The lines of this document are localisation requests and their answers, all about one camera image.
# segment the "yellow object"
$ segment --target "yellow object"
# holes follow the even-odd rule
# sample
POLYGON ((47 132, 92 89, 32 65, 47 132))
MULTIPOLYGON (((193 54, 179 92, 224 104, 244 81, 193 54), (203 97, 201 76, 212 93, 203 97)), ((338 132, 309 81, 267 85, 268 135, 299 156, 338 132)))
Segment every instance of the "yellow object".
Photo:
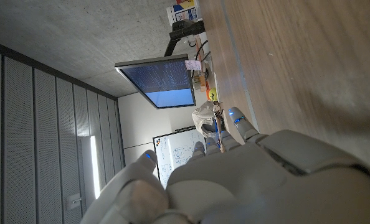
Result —
POLYGON ((217 90, 215 88, 210 89, 209 99, 212 101, 217 101, 217 90))

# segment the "label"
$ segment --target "label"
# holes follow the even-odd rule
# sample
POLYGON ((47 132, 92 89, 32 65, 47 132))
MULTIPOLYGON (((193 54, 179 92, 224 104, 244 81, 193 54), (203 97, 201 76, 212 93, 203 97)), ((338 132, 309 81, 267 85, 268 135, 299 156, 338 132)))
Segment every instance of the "label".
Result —
POLYGON ((186 60, 185 66, 188 70, 202 70, 202 63, 198 60, 186 60))

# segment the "wooden table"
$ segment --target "wooden table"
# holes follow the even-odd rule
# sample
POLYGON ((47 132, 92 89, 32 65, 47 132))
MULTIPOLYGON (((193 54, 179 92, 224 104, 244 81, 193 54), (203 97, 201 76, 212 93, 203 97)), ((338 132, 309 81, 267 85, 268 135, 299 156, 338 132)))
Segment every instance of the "wooden table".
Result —
POLYGON ((261 133, 292 129, 370 164, 370 1, 200 3, 225 109, 255 114, 261 133))

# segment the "monitor screen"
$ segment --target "monitor screen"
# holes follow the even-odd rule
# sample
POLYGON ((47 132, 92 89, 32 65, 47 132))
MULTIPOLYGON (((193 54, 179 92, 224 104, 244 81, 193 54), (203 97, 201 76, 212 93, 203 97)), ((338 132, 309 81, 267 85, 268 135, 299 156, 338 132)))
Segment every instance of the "monitor screen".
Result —
POLYGON ((187 55, 116 63, 117 71, 157 108, 194 106, 191 73, 187 55))

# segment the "monitor arm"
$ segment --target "monitor arm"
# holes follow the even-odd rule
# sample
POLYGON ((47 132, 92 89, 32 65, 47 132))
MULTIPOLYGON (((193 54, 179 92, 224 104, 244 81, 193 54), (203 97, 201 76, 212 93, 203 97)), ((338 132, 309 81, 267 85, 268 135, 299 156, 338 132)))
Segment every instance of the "monitor arm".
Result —
POLYGON ((170 33, 170 42, 168 43, 164 56, 171 56, 173 54, 174 48, 181 38, 189 35, 201 34, 204 31, 203 21, 193 22, 189 19, 184 19, 173 23, 173 31, 170 33))

